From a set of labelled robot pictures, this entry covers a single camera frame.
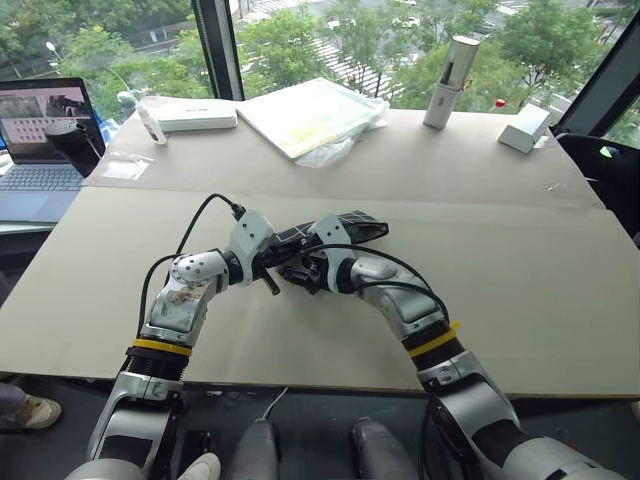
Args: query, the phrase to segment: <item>laptop screen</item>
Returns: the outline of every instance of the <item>laptop screen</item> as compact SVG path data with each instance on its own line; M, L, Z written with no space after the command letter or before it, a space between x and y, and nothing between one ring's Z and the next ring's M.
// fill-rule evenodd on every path
M80 87L5 90L0 86L0 135L15 163L64 163L44 136L47 125L60 120L77 120L89 132L97 129Z

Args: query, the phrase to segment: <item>laptop keyboard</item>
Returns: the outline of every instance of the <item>laptop keyboard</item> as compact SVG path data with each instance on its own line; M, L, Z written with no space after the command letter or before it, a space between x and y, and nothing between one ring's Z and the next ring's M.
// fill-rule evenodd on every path
M0 191L78 191L84 178L74 168L11 168L0 177Z

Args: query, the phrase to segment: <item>black chair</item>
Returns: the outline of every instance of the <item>black chair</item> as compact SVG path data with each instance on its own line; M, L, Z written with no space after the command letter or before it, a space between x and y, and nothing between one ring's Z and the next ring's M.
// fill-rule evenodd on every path
M558 142L632 238L640 231L640 150L604 138L562 133Z

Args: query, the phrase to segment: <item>table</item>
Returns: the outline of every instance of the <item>table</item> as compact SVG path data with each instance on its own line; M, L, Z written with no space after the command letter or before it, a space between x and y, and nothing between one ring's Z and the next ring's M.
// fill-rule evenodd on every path
M148 266L173 251L205 196L83 189L0 311L0 370L113 377L134 336ZM353 208L388 221L390 235L372 245L426 276L461 322L463 344L506 392L640 391L637 251L611 212L233 197L276 229ZM224 247L232 226L226 207L208 210L189 250ZM374 309L276 280L277 297L258 282L214 298L186 381L419 390Z
M242 119L234 129L173 132L166 146L130 118L88 186L233 192L349 200L394 200L604 208L551 137L528 155L498 143L511 115L454 112L447 127L422 124L424 111L391 110L344 160L298 167ZM102 176L109 152L155 161L137 180Z

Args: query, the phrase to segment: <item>laptop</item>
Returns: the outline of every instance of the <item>laptop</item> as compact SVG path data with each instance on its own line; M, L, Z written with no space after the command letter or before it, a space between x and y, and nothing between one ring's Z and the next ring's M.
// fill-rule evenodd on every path
M83 177L44 136L60 120L76 120L98 152L104 142L80 78L0 82L0 137L14 166L0 177L0 221L58 222Z

